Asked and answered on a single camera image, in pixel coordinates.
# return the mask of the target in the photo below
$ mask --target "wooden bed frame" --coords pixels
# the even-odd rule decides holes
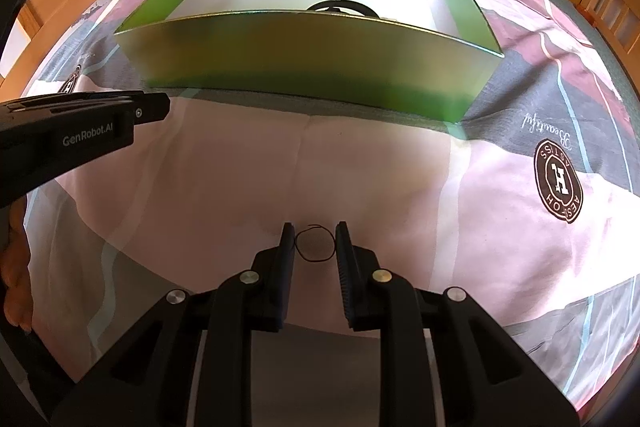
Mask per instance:
[[[607,41],[640,96],[640,0],[582,0],[580,7]]]

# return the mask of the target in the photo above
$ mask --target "round metal bolt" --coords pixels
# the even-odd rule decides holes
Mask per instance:
[[[372,277],[377,282],[389,282],[393,276],[389,270],[376,270],[373,272]]]
[[[462,288],[454,286],[447,290],[447,297],[455,302],[462,302],[466,299],[466,292]]]
[[[187,294],[182,290],[171,290],[166,295],[166,300],[169,304],[180,304],[187,298]]]
[[[260,274],[258,272],[254,272],[253,270],[247,270],[246,272],[242,272],[240,274],[240,280],[244,284],[253,284],[258,282],[260,279]]]

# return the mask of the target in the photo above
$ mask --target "finger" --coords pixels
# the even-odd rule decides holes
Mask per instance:
[[[15,288],[9,288],[4,298],[4,316],[13,326],[31,331],[33,317],[33,298],[31,297],[31,278],[25,270]]]
[[[27,196],[14,201],[9,208],[9,227],[16,232],[24,231],[24,215],[27,213]]]
[[[0,254],[0,277],[7,288],[13,288],[18,284],[30,260],[31,250],[26,234],[12,230],[9,246]]]

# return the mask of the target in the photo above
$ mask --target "metal pin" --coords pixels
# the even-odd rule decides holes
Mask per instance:
[[[377,282],[389,282],[393,277],[389,270],[376,270],[371,276],[373,280]]]
[[[169,304],[180,304],[187,298],[187,294],[182,290],[171,290],[166,295],[166,300]]]
[[[258,282],[259,279],[260,275],[258,274],[258,272],[254,272],[253,270],[247,270],[240,274],[240,280],[244,284],[253,284]]]
[[[466,292],[462,288],[454,286],[447,290],[447,297],[455,302],[462,302],[466,299]]]

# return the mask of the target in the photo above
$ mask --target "striped bedding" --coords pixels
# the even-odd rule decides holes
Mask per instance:
[[[61,89],[78,67],[75,90],[145,89],[112,36],[142,1],[104,0],[27,94]],[[36,190],[34,329],[69,374],[165,292],[206,291],[249,266],[284,221],[345,219],[355,244],[415,286],[466,288],[583,406],[640,331],[640,150],[625,108],[638,102],[623,102],[550,0],[476,2],[506,58],[460,123],[170,90],[169,117],[137,128],[132,147]],[[257,425],[295,422],[290,411],[308,425],[374,422],[377,342],[348,330],[335,264],[296,259],[287,328],[255,339]]]

